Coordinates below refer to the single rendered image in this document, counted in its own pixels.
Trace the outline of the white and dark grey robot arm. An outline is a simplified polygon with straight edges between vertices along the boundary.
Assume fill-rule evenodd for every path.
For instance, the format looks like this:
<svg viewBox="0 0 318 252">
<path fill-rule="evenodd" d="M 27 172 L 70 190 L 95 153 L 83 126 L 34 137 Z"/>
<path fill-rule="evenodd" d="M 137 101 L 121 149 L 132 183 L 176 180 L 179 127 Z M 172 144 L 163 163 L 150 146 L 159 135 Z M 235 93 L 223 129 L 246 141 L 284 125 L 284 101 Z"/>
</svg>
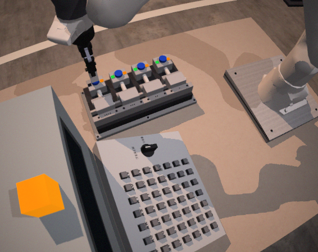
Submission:
<svg viewBox="0 0 318 252">
<path fill-rule="evenodd" d="M 125 26 L 150 0 L 51 0 L 56 16 L 49 41 L 70 46 L 95 25 Z M 307 105 L 307 82 L 318 73 L 318 0 L 303 0 L 305 30 L 281 64 L 258 85 L 262 102 L 281 116 Z M 307 53 L 308 52 L 308 53 Z"/>
</svg>

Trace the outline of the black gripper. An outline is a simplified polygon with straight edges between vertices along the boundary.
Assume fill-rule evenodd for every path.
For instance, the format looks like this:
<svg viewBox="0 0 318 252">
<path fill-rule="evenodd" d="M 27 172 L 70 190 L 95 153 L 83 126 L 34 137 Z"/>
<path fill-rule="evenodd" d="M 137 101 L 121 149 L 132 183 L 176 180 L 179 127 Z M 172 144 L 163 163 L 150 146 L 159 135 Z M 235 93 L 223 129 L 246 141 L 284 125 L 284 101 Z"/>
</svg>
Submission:
<svg viewBox="0 0 318 252">
<path fill-rule="evenodd" d="M 85 71 L 89 73 L 89 77 L 92 83 L 99 81 L 96 62 L 94 62 L 93 51 L 91 40 L 94 37 L 94 27 L 90 27 L 87 31 L 84 31 L 78 38 L 73 42 L 74 45 L 77 45 L 79 52 L 81 53 L 82 58 L 85 59 L 86 67 Z"/>
</svg>

